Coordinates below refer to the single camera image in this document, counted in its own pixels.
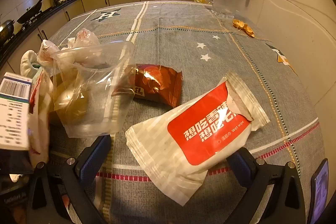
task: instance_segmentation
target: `smartphone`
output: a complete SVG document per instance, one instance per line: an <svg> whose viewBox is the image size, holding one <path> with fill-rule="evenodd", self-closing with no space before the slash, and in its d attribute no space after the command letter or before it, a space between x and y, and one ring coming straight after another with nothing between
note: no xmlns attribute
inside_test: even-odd
<svg viewBox="0 0 336 224"><path fill-rule="evenodd" d="M329 169L328 159L322 160L319 168L311 177L311 199L308 224L314 224L326 207L328 195Z"/></svg>

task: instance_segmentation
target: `black countertop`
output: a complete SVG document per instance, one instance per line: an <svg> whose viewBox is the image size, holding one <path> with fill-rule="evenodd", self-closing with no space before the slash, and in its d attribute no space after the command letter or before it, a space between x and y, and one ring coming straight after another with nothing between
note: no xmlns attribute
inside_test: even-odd
<svg viewBox="0 0 336 224"><path fill-rule="evenodd" d="M14 39L10 39L2 47L0 47L0 69L6 63L8 58L13 54L13 52L18 48L18 46L30 35L39 25L50 18L52 15L56 14L58 11L66 7L67 5L75 2L76 0L68 0L61 5L54 7L47 12L43 12L42 16L38 20L33 22L29 27L26 27L19 35L16 35Z"/></svg>

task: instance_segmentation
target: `cooking pot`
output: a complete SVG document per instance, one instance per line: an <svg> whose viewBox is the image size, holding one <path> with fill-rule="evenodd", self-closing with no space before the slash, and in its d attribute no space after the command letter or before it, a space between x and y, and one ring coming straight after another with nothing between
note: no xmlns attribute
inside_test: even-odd
<svg viewBox="0 0 336 224"><path fill-rule="evenodd" d="M14 32L14 20L6 20L0 25L0 46L2 46Z"/></svg>

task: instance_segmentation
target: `barcode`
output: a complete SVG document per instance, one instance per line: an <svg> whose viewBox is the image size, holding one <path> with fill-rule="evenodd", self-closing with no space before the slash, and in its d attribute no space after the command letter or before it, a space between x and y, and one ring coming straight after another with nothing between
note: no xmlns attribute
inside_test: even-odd
<svg viewBox="0 0 336 224"><path fill-rule="evenodd" d="M1 82L0 93L18 98L29 99L29 84L23 84L4 78Z"/></svg>

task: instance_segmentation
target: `tablecloth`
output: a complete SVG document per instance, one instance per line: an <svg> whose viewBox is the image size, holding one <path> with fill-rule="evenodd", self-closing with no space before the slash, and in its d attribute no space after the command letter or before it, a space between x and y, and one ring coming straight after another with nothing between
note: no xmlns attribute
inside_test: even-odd
<svg viewBox="0 0 336 224"><path fill-rule="evenodd" d="M280 45L270 41L252 22L241 19L252 27L255 38L234 28L231 20L213 15L209 5L146 1L79 15L50 40L64 47L67 38L87 28L101 43L131 41L137 63L160 64L183 72L182 103L214 88L228 71L238 73L270 119L249 136L245 147L254 157L262 157L270 164L295 163L308 215L310 178L325 157L317 115ZM126 146L124 133L135 123L169 109L160 103L134 99L123 129L112 136L110 153L95 183L86 189L108 222L223 223L243 196L245 188L238 184L226 161L209 170L204 184L183 207L150 181ZM62 162L78 156L93 141L70 139L64 130L52 128L50 160ZM271 188L254 222L260 218Z"/></svg>

